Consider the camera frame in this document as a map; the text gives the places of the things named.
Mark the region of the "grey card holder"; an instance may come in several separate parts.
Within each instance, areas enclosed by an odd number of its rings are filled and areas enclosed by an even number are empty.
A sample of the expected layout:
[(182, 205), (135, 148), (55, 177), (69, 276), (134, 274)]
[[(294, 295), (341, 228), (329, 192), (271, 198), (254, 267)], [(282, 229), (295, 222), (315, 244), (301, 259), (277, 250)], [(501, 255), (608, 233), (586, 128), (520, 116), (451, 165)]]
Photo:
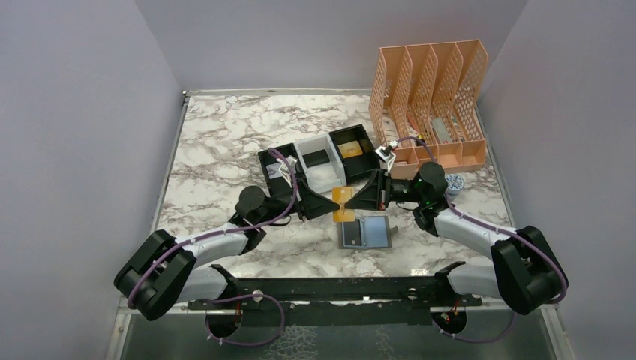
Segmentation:
[(377, 248), (390, 248), (392, 246), (392, 237), (399, 232), (396, 226), (390, 226), (389, 219), (386, 216), (364, 216), (356, 217), (361, 226), (362, 246), (359, 248), (343, 247), (341, 244), (341, 227), (338, 224), (338, 246), (342, 249), (350, 250), (367, 250)]

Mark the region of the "orange card from holder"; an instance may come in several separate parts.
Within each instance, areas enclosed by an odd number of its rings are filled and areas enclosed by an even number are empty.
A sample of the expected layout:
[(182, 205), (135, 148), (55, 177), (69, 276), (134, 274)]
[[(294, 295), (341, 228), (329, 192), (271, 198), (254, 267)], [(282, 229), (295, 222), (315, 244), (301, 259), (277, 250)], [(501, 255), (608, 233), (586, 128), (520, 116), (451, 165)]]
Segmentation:
[(353, 198), (354, 193), (354, 187), (334, 187), (331, 190), (332, 201), (339, 205), (339, 209), (332, 213), (335, 223), (348, 223), (356, 219), (355, 211), (346, 208), (346, 203)]

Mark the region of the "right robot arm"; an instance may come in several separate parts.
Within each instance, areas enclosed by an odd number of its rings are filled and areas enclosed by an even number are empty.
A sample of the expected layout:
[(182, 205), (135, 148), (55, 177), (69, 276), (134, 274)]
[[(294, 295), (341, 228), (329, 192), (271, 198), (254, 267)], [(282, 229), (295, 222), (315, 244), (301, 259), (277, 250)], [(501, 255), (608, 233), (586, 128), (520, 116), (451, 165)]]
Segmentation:
[(374, 170), (367, 184), (345, 203), (346, 209), (383, 211), (390, 203), (414, 203), (414, 221), (432, 236), (458, 242), (487, 257), (490, 265), (459, 265), (433, 284), (433, 297), (451, 305), (462, 294), (502, 299), (526, 315), (565, 297), (568, 281), (554, 252), (534, 226), (515, 229), (479, 220), (451, 203), (444, 169), (420, 166), (411, 180), (394, 180)]

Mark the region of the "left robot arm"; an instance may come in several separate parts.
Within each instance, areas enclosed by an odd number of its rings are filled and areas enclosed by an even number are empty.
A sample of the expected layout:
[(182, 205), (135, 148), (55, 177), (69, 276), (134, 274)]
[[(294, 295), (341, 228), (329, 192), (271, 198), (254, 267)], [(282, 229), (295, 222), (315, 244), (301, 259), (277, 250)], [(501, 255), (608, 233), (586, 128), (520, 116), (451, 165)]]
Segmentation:
[(147, 320), (163, 316), (175, 303), (209, 299), (216, 307), (230, 306), (236, 297), (229, 272), (213, 267), (215, 260), (254, 250), (265, 228), (288, 215), (312, 220), (335, 212), (339, 204), (315, 193), (299, 179), (288, 198), (271, 198), (257, 186), (238, 197), (235, 214), (222, 226), (197, 235), (175, 237), (152, 232), (116, 274), (113, 284)]

